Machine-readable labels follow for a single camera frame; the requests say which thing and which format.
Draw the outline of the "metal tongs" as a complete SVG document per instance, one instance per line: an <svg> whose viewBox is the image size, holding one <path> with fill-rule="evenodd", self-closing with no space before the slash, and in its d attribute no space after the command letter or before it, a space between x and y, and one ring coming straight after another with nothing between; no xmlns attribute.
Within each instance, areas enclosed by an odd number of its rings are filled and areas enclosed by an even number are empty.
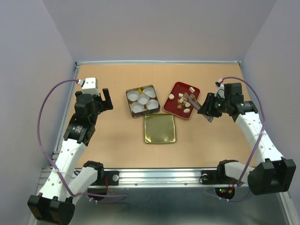
<svg viewBox="0 0 300 225"><path fill-rule="evenodd" d="M199 111L202 107L201 104L199 104L194 96L194 94L187 94L184 93L183 95L183 100L186 102L189 102L197 111ZM212 122L213 121L213 117L211 116L207 116L203 114L203 117L208 121L208 122Z"/></svg>

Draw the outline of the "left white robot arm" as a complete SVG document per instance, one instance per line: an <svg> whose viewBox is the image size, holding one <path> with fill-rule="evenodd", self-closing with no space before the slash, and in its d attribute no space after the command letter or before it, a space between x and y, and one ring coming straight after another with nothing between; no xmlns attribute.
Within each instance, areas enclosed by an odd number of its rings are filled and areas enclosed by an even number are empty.
<svg viewBox="0 0 300 225"><path fill-rule="evenodd" d="M98 115L113 109L109 90L103 89L101 98L96 88L76 92L75 113L63 136L55 165L37 195L28 199L28 207L35 219L55 225L68 225L75 205L89 185L104 181L101 163L89 161L76 178L72 178L79 158L86 150L94 132Z"/></svg>

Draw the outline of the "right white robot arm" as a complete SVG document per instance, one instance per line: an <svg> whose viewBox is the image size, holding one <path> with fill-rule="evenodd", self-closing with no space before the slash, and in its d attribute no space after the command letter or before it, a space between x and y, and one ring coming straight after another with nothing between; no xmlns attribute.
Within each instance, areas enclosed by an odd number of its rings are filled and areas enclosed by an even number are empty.
<svg viewBox="0 0 300 225"><path fill-rule="evenodd" d="M255 104L245 101L241 83L218 81L216 86L217 92L208 93L198 114L209 119L221 117L224 113L232 117L252 148L249 158L255 159L256 166L250 167L249 163L243 165L237 160L223 160L204 182L226 183L233 178L238 184L248 185L254 195L288 191L296 164L275 147Z"/></svg>

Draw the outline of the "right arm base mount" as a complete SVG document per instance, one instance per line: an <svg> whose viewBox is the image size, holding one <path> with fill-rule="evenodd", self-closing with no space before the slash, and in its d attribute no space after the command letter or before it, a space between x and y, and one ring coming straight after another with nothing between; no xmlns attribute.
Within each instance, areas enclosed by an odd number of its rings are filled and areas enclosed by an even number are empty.
<svg viewBox="0 0 300 225"><path fill-rule="evenodd" d="M204 185L226 184L230 187L248 184L248 167L237 160L220 161L215 169L202 170L200 183Z"/></svg>

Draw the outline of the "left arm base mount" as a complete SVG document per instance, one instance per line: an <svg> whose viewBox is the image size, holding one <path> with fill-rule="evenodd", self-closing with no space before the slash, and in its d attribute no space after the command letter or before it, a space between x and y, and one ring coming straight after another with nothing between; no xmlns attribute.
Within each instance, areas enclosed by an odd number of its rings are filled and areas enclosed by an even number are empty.
<svg viewBox="0 0 300 225"><path fill-rule="evenodd" d="M92 186L117 186L119 184L119 171L109 171L104 168L100 162L87 161L83 167L91 167L97 171L97 178L91 184Z"/></svg>

